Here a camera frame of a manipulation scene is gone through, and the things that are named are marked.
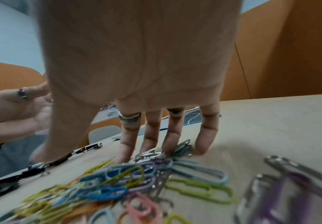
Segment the table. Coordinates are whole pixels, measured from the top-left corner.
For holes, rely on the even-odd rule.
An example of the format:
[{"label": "table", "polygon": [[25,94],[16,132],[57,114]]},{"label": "table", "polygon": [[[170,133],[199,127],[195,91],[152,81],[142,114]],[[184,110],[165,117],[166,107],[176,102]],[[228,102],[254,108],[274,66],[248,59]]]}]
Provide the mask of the table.
[{"label": "table", "polygon": [[[322,171],[322,95],[273,99],[223,101],[219,133],[207,154],[191,159],[229,174],[230,186],[242,197],[257,173],[277,174],[263,162],[267,155],[280,155]],[[183,128],[180,141],[197,137],[201,124]],[[167,131],[160,132],[161,146]],[[139,136],[136,148],[140,148]],[[101,141],[103,147],[77,155],[52,168],[51,174],[21,186],[0,198],[0,214],[17,206],[24,198],[55,184],[68,183],[84,171],[117,154],[119,142]],[[236,205],[223,206],[179,195],[167,190],[163,197],[175,203],[174,212],[194,224],[233,223]],[[312,223],[322,223],[322,199],[315,197]]]}]

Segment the light wood tabletop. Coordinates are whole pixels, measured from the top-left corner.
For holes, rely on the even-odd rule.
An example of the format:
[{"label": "light wood tabletop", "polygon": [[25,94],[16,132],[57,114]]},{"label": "light wood tabletop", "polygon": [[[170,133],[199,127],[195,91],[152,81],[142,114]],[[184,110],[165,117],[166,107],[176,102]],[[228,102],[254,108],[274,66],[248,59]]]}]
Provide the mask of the light wood tabletop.
[{"label": "light wood tabletop", "polygon": [[[278,174],[263,162],[268,155],[279,155],[322,172],[322,95],[272,99],[223,101],[219,133],[205,155],[189,159],[229,175],[239,202],[251,179],[258,173]],[[183,127],[180,142],[194,144],[199,123]],[[167,131],[161,131],[161,146]],[[139,136],[139,149],[143,136]],[[0,197],[0,214],[13,209],[26,197],[56,184],[66,184],[86,170],[117,154],[118,141],[101,141],[101,149],[79,154],[52,168],[50,175],[22,185],[16,191]],[[164,190],[162,197],[175,203],[174,212],[194,224],[234,223],[236,204],[219,205]],[[322,224],[322,199],[314,197],[313,224]],[[112,209],[115,219],[121,208]]]}]

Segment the pink paper clip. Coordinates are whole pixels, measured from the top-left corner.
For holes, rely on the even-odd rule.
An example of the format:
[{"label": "pink paper clip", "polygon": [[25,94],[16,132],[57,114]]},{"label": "pink paper clip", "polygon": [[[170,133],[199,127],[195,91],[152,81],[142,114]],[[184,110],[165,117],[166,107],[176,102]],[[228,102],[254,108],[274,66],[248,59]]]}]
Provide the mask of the pink paper clip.
[{"label": "pink paper clip", "polygon": [[[139,211],[130,204],[131,200],[135,197],[139,199],[139,202],[141,204],[146,206],[145,211]],[[133,192],[129,196],[129,198],[124,202],[124,205],[126,206],[129,215],[137,224],[145,224],[145,221],[143,221],[142,219],[145,219],[148,216],[150,216],[153,213],[153,211],[155,213],[155,218],[152,220],[151,224],[161,224],[162,222],[163,213],[161,208],[158,206],[158,204],[155,204],[148,197],[144,196],[140,192]]]}]

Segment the hand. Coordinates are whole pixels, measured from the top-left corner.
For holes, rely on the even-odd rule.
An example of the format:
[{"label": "hand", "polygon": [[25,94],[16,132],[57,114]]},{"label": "hand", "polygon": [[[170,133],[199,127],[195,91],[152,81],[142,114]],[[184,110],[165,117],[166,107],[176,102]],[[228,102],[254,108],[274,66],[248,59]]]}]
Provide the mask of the hand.
[{"label": "hand", "polygon": [[0,143],[13,141],[49,127],[51,97],[47,83],[23,88],[29,100],[18,90],[0,91]]},{"label": "hand", "polygon": [[[48,141],[31,159],[53,161],[77,148],[110,101],[126,117],[146,112],[141,151],[157,144],[161,109],[182,108],[170,113],[162,149],[171,152],[184,107],[200,106],[195,147],[205,153],[217,134],[240,6],[240,0],[36,1],[54,109]],[[117,162],[130,159],[140,120],[122,125]]]}]

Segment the chair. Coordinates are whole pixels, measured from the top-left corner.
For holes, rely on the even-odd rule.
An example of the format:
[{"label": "chair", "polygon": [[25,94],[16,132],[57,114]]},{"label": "chair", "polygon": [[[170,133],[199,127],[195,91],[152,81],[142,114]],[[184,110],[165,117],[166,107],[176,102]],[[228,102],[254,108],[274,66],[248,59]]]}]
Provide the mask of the chair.
[{"label": "chair", "polygon": [[93,144],[103,139],[120,134],[121,128],[115,125],[94,129],[88,134],[88,143]]}]

